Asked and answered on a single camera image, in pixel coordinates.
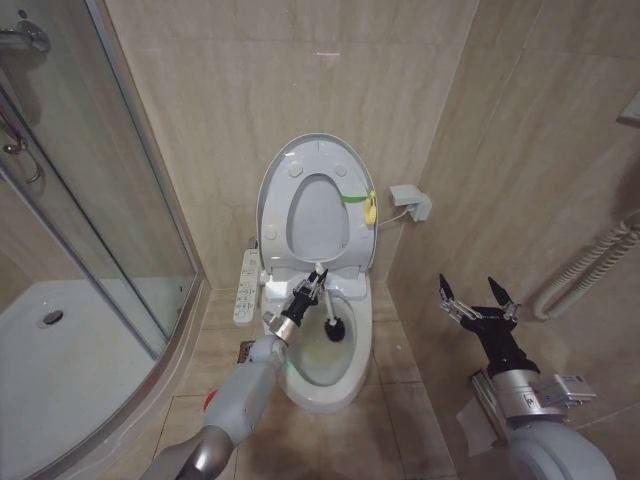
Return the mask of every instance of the green tag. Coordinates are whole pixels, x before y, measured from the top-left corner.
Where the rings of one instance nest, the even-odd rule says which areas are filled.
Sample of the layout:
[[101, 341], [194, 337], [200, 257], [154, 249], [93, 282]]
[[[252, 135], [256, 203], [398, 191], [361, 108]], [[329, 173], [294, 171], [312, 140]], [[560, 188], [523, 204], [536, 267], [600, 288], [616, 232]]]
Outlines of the green tag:
[[342, 203], [361, 203], [364, 202], [368, 196], [366, 197], [348, 197], [346, 195], [341, 195]]

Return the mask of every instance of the hose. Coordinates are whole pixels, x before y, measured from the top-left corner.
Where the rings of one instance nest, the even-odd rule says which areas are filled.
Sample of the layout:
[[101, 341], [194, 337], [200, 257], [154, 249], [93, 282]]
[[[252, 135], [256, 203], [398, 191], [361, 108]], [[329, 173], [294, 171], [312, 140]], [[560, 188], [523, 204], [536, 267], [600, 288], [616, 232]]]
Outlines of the hose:
[[[550, 320], [562, 315], [639, 242], [640, 224], [629, 227], [624, 221], [620, 222], [540, 293], [533, 304], [533, 314], [540, 320]], [[578, 282], [576, 279], [580, 275], [582, 277]], [[549, 301], [572, 283], [574, 285], [547, 309]]]

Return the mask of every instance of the yellow tag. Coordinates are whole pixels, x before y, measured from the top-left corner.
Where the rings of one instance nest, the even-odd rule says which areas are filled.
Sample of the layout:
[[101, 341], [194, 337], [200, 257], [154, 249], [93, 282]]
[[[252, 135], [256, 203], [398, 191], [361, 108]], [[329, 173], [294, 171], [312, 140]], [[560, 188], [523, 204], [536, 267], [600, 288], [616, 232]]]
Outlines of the yellow tag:
[[377, 215], [378, 209], [376, 207], [376, 192], [372, 190], [364, 201], [364, 222], [367, 225], [375, 224]]

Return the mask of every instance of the toilet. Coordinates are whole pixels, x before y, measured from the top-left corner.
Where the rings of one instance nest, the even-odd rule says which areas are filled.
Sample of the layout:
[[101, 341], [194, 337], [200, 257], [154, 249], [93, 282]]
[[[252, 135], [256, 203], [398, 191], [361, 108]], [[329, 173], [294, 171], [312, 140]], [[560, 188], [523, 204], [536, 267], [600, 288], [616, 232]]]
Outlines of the toilet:
[[364, 384], [371, 356], [372, 308], [368, 270], [377, 221], [365, 220], [365, 199], [374, 191], [357, 153], [337, 137], [308, 134], [274, 158], [260, 186], [256, 210], [263, 267], [260, 310], [278, 314], [299, 281], [320, 262], [345, 338], [324, 331], [324, 301], [310, 307], [289, 349], [279, 383], [305, 410], [334, 412]]

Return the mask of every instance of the side control panel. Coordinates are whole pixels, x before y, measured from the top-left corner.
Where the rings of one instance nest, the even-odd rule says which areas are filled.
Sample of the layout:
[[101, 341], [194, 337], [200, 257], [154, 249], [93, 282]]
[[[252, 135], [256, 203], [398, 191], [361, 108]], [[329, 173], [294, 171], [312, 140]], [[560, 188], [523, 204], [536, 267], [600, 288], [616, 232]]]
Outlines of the side control panel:
[[242, 259], [236, 306], [233, 321], [238, 326], [246, 326], [253, 320], [258, 300], [258, 278], [260, 277], [260, 253], [257, 248], [247, 248]]

